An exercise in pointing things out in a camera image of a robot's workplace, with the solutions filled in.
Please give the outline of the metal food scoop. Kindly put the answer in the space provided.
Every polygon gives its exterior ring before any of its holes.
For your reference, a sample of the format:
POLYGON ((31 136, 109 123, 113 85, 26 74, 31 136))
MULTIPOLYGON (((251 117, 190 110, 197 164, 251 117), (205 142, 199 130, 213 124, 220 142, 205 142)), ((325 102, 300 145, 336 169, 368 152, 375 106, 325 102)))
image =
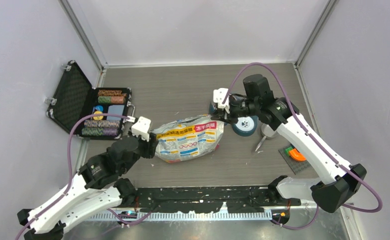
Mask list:
POLYGON ((265 124, 265 123, 263 123, 261 125, 261 129, 260 130, 261 130, 261 134, 262 134, 262 139, 257 144, 257 146, 255 148, 255 151, 259 150, 259 148, 263 145, 263 143, 265 142, 266 139, 272 139, 272 138, 275 138, 278 135, 277 131, 273 130, 270 127, 270 125, 265 124))

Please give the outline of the white yellow pet food bag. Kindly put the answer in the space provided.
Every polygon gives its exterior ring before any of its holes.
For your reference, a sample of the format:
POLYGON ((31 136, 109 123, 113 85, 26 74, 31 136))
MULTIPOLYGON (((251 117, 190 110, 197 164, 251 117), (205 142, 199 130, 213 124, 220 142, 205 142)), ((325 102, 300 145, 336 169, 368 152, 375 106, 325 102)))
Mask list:
POLYGON ((152 132, 158 145, 155 156, 167 163, 193 160, 219 147, 225 123, 208 114, 172 121, 152 132))

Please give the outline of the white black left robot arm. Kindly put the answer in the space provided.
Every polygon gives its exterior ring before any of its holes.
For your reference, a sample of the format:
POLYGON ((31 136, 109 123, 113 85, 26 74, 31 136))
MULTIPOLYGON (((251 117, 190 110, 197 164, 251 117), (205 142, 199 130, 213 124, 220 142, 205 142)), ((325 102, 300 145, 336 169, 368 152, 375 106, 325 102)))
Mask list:
POLYGON ((26 240, 60 240, 75 225, 97 211, 119 205, 131 207, 136 189, 122 178, 140 159, 155 156, 157 135, 148 139, 128 134, 115 141, 105 152, 91 157, 68 184, 53 197, 34 209, 17 213, 26 240))

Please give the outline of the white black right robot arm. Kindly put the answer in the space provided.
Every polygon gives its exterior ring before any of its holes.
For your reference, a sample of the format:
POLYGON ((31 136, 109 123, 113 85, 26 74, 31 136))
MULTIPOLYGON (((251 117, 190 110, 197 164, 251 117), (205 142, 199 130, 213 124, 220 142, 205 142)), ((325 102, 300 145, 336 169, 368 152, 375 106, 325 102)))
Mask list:
POLYGON ((276 178, 268 185, 270 202, 282 205, 287 199, 314 201, 322 210, 334 213, 359 190, 366 169, 360 163, 352 165, 333 151, 285 97, 274 97, 266 77, 253 74, 242 82, 244 95, 231 94, 227 88, 213 91, 212 119, 235 124, 238 118, 258 117, 273 133, 289 141, 318 175, 276 178))

